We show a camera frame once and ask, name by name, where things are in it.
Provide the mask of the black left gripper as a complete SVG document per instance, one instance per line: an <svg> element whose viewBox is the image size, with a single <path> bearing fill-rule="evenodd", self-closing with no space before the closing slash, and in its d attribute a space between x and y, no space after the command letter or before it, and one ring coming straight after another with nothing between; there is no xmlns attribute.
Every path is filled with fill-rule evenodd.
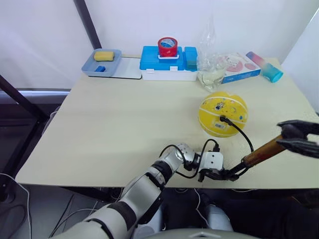
<svg viewBox="0 0 319 239"><path fill-rule="evenodd" d="M201 169L198 177L198 182L203 182L205 177L212 179L212 180L218 180L218 181L236 181L239 179L239 175L235 175L237 172L236 169L220 171L217 169L211 169L211 168L205 168Z"/></svg>

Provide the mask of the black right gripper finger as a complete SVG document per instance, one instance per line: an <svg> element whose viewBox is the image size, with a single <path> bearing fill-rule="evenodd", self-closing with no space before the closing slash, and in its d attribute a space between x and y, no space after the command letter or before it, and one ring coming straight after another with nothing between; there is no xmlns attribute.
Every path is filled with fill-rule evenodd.
<svg viewBox="0 0 319 239"><path fill-rule="evenodd" d="M277 123L277 126L282 128L282 135L302 135L319 134L319 124L315 122L303 121L303 120L287 120Z"/></svg>
<svg viewBox="0 0 319 239"><path fill-rule="evenodd" d="M316 142L293 138L279 139L276 142L291 152L312 158L319 157L319 144Z"/></svg>

